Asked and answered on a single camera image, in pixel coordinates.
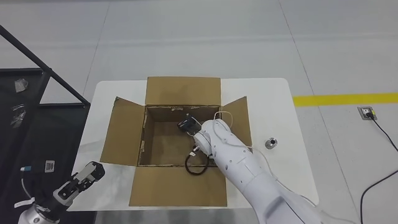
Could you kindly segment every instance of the black cord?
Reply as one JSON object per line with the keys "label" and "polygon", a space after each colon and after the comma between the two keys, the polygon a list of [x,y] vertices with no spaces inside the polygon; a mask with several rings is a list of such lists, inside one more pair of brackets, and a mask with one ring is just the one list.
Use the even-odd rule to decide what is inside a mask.
{"label": "black cord", "polygon": [[373,188],[374,186],[376,186],[377,184],[380,184],[382,181],[384,181],[384,180],[386,180],[386,179],[392,177],[392,176],[395,175],[396,173],[398,173],[398,170],[396,170],[395,172],[389,174],[388,176],[386,176],[385,178],[381,179],[380,181],[378,181],[378,182],[372,184],[371,186],[369,186],[369,187],[362,193],[362,196],[361,196],[361,205],[360,205],[361,224],[363,224],[362,203],[363,203],[363,197],[365,196],[366,192],[367,192],[369,189],[371,189],[371,188]]}
{"label": "black cord", "polygon": [[388,140],[390,140],[390,143],[392,144],[392,146],[394,146],[395,150],[398,152],[397,146],[392,142],[390,136],[388,136],[388,134],[380,127],[380,125],[376,122],[376,120],[374,120],[374,117],[371,118],[373,120],[373,122],[376,124],[376,126],[378,126],[378,128],[384,132],[384,134],[387,136]]}
{"label": "black cord", "polygon": [[185,169],[188,171],[189,174],[191,175],[202,175],[203,173],[206,172],[207,168],[209,168],[209,163],[210,163],[210,157],[207,156],[207,161],[206,161],[206,165],[204,166],[203,170],[201,172],[194,172],[194,171],[190,171],[189,167],[188,167],[188,160],[191,157],[191,154],[189,154],[187,156],[187,158],[185,159]]}
{"label": "black cord", "polygon": [[[366,116],[368,118],[371,118],[373,120],[373,122],[378,126],[378,128],[387,136],[388,140],[390,140],[390,143],[392,144],[392,146],[394,146],[395,150],[398,152],[397,146],[392,142],[390,136],[388,136],[388,134],[380,127],[380,125],[376,122],[376,120],[374,120],[374,115],[373,113],[366,113]],[[388,176],[386,176],[385,178],[379,180],[378,182],[375,182],[374,184],[370,185],[363,193],[361,196],[361,203],[359,205],[359,210],[360,210],[360,214],[361,214],[361,224],[363,224],[363,214],[362,214],[362,205],[363,205],[363,198],[366,194],[366,192],[373,188],[374,186],[376,186],[377,184],[380,184],[381,182],[387,180],[388,178],[392,177],[393,175],[395,175],[396,173],[398,173],[398,170],[394,171],[393,173],[389,174]]]}

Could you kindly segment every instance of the floor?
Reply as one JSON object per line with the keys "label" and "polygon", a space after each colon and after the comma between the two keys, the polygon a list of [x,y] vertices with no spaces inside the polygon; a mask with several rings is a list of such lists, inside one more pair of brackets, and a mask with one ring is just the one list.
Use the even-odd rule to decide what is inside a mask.
{"label": "floor", "polygon": [[[1,0],[1,24],[91,100],[98,82],[156,75],[283,77],[294,96],[398,91],[398,0]],[[0,40],[0,67],[31,67]],[[71,102],[51,83],[43,102]],[[398,156],[356,105],[297,108],[320,208],[359,223],[362,191]],[[397,140],[398,106],[372,105]],[[398,175],[364,223],[398,219]],[[99,213],[97,223],[116,218]],[[251,210],[136,212],[136,223],[256,223]],[[333,220],[331,223],[344,223]]]}

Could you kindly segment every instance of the yellow stripe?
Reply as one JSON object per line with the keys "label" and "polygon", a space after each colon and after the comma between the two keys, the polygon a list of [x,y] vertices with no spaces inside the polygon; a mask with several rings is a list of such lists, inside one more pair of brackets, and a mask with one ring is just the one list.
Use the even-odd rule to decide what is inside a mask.
{"label": "yellow stripe", "polygon": [[293,97],[295,106],[370,105],[398,103],[398,93],[360,95],[312,95]]}

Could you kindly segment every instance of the power socket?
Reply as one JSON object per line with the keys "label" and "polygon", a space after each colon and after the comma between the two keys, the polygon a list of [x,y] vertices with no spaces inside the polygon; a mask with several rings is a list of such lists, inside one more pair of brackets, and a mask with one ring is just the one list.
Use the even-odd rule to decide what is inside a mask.
{"label": "power socket", "polygon": [[377,116],[371,106],[359,106],[357,109],[363,120],[372,120],[366,116],[366,113],[372,113],[374,120],[377,120]]}

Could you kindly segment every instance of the cardboard box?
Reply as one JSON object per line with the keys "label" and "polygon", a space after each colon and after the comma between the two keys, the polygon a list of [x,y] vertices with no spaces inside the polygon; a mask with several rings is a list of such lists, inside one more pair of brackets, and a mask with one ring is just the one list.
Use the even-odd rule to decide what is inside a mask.
{"label": "cardboard box", "polygon": [[[219,78],[149,77],[145,106],[115,99],[100,162],[136,166],[130,206],[227,206],[226,179],[214,163],[199,176],[185,170],[194,142],[177,127],[187,113],[204,122],[221,110],[233,115],[232,132],[251,146],[247,99],[221,106]],[[228,114],[222,118],[231,122]],[[201,154],[189,166],[202,170],[205,162]]]}

